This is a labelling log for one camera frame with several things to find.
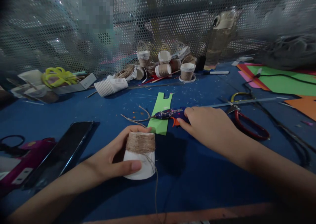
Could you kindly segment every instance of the hot glue gun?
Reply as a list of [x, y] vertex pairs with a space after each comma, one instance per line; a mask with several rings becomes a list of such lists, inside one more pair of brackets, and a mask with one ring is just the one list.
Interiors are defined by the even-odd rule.
[[180, 123], [177, 121], [177, 118], [183, 119], [185, 122], [189, 123], [189, 120], [184, 115], [185, 107], [181, 107], [180, 109], [167, 109], [164, 111], [157, 112], [154, 116], [151, 118], [156, 119], [173, 119], [173, 126], [179, 126]]

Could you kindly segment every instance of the plastic bottle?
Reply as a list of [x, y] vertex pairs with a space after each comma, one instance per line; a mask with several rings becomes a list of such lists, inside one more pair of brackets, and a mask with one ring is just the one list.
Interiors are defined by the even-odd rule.
[[222, 51], [228, 46], [236, 20], [235, 10], [224, 11], [213, 22], [211, 38], [206, 51], [204, 70], [211, 70], [218, 64]]

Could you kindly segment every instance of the marker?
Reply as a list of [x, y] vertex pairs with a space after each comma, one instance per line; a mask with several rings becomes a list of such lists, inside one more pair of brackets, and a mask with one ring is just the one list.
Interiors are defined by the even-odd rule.
[[203, 71], [203, 74], [229, 74], [229, 71]]

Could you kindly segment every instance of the smartphone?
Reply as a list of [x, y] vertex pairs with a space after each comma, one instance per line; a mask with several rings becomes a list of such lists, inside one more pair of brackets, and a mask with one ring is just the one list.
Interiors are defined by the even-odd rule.
[[22, 189], [42, 189], [66, 173], [78, 150], [86, 146], [86, 138], [93, 127], [93, 121], [72, 123], [51, 152], [32, 172]]

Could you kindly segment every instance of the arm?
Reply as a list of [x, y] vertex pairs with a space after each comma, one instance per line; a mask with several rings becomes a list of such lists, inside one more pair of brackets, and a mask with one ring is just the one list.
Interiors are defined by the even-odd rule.
[[139, 171], [142, 167], [140, 161], [113, 163], [113, 158], [123, 148], [130, 132], [146, 133], [150, 130], [138, 125], [126, 127], [107, 146], [34, 195], [12, 213], [7, 222], [52, 223], [78, 194], [108, 179]]
[[221, 109], [185, 109], [180, 125], [206, 147], [269, 183], [287, 203], [315, 215], [316, 175], [240, 132]]

